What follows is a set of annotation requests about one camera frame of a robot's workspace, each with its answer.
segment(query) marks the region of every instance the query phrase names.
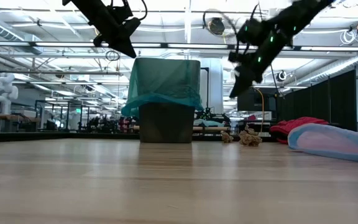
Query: wooden floor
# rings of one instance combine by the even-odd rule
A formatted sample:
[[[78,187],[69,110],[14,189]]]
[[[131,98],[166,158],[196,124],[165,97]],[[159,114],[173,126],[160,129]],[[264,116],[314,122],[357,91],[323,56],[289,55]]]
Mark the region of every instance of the wooden floor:
[[[358,163],[274,143],[0,143],[0,223],[358,224]]]

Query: black partition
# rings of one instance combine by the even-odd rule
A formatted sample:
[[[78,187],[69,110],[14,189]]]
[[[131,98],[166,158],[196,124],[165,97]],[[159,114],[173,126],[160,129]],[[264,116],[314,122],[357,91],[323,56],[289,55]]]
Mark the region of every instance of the black partition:
[[[356,71],[330,79],[331,122],[357,131]]]
[[[280,97],[278,111],[279,120],[311,116],[356,131],[356,71]]]
[[[329,80],[310,87],[311,116],[330,122],[331,106],[329,103]]]

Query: black cable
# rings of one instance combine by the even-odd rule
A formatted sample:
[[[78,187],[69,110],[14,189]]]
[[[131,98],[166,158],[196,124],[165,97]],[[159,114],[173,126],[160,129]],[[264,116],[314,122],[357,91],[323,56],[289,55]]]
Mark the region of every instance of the black cable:
[[[111,54],[117,55],[117,58],[116,57],[111,58]],[[106,52],[105,56],[106,56],[106,59],[109,60],[110,62],[117,61],[120,59],[119,53],[117,53],[115,50],[110,50],[110,51]]]
[[[234,35],[237,36],[237,29],[236,29],[236,26],[233,24],[233,21],[230,20],[230,18],[227,17],[227,15],[225,15],[223,12],[219,11],[219,10],[214,10],[214,11],[208,11],[206,10],[203,14],[203,28],[207,27],[207,30],[208,32],[212,33],[209,29],[208,29],[208,26],[206,25],[206,22],[205,22],[205,15],[209,12],[217,12],[219,13],[220,15],[223,16],[223,18],[225,18],[227,20],[227,22],[229,23],[229,25],[233,28],[233,31],[234,31]],[[240,48],[240,41],[237,39],[237,47],[236,47],[236,54],[239,53],[239,48]]]
[[[270,69],[272,70],[272,75],[273,75],[274,86],[276,87],[277,97],[278,97],[278,96],[279,96],[279,92],[278,92],[278,88],[277,88],[276,79],[275,79],[275,77],[274,77],[274,72],[273,72],[273,66],[272,66],[272,64],[270,64]]]
[[[143,3],[143,5],[144,5],[144,9],[145,9],[145,14],[144,14],[144,16],[142,17],[142,18],[140,18],[139,20],[140,21],[142,21],[142,20],[144,20],[146,17],[147,17],[147,6],[146,6],[146,3],[144,2],[144,0],[141,0],[142,1],[142,3]]]

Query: red cloth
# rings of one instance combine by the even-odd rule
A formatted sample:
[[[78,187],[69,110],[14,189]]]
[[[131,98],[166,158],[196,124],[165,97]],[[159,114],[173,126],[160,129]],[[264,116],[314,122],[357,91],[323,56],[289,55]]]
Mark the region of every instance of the red cloth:
[[[288,144],[288,134],[294,128],[304,124],[329,124],[327,121],[318,118],[302,117],[290,121],[280,121],[277,125],[270,127],[270,135],[278,142]]]

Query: plush toy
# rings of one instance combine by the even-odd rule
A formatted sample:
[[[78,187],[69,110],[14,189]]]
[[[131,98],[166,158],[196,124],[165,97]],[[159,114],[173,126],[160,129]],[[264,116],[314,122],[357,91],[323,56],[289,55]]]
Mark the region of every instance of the plush toy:
[[[221,134],[222,134],[222,141],[223,141],[224,143],[233,142],[233,137],[230,136],[227,132],[221,131]]]
[[[246,126],[245,130],[241,131],[240,134],[240,144],[244,146],[258,146],[262,142],[262,138],[258,136],[252,128]]]

